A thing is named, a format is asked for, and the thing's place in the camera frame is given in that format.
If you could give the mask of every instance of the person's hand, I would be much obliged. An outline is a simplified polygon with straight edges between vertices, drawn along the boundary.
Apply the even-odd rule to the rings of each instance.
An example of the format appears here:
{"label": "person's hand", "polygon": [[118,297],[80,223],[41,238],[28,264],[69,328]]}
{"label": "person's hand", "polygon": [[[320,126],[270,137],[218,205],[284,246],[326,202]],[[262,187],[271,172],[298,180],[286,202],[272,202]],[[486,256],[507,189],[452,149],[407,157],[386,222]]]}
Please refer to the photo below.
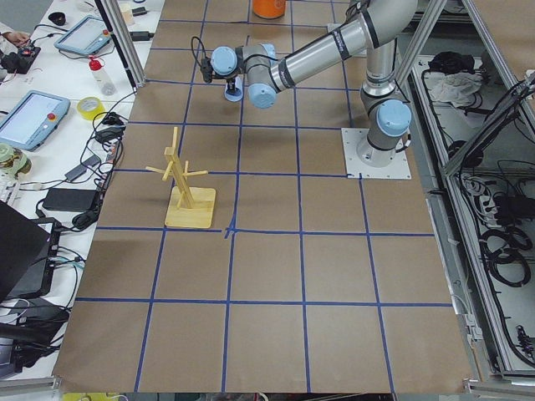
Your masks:
{"label": "person's hand", "polygon": [[30,35],[28,35],[25,32],[6,32],[3,33],[2,36],[5,37],[9,42],[20,48],[25,43],[30,40]]}

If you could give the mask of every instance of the yellow tape roll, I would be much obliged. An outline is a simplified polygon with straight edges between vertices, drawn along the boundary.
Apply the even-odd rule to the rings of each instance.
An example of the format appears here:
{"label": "yellow tape roll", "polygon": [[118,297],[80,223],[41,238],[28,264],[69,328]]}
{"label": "yellow tape roll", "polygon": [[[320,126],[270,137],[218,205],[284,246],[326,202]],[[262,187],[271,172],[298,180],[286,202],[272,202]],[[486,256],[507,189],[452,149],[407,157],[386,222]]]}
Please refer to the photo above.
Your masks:
{"label": "yellow tape roll", "polygon": [[80,114],[82,114],[82,117],[84,119],[88,119],[90,121],[93,121],[93,119],[97,117],[97,115],[99,116],[98,118],[103,118],[104,113],[106,111],[100,99],[95,97],[81,99],[78,102],[78,106],[76,106],[76,109]]}

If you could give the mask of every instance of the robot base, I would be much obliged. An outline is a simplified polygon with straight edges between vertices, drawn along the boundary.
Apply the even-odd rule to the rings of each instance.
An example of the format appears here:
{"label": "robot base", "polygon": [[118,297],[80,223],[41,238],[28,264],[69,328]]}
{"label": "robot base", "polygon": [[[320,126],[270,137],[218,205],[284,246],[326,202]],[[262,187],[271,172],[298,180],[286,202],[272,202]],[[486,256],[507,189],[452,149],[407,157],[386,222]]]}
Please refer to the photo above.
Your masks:
{"label": "robot base", "polygon": [[349,178],[376,178],[385,180],[410,180],[409,163],[405,152],[396,153],[386,167],[373,167],[364,163],[357,155],[357,145],[368,134],[367,129],[342,128],[344,142],[345,170]]}

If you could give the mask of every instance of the wooden base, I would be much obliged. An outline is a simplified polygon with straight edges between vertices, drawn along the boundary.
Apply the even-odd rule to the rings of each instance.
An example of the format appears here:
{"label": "wooden base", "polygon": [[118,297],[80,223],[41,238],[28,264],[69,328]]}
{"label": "wooden base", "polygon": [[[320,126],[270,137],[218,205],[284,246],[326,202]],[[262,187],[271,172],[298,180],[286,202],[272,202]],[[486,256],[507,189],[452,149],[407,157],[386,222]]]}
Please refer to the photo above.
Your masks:
{"label": "wooden base", "polygon": [[177,208],[180,190],[174,187],[167,207],[166,226],[186,228],[210,228],[211,218],[216,203],[216,190],[213,188],[190,187],[195,205],[188,209],[184,206]]}

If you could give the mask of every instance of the white cloth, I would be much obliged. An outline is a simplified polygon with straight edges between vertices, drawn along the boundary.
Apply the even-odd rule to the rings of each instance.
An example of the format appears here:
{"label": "white cloth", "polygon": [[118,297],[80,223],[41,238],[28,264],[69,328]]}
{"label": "white cloth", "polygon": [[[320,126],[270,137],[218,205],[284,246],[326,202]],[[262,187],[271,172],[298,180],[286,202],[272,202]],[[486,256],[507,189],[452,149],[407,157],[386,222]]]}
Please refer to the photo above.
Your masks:
{"label": "white cloth", "polygon": [[482,86],[483,78],[469,73],[447,75],[429,92],[436,102],[446,102],[454,107],[468,106],[473,103],[472,96]]}

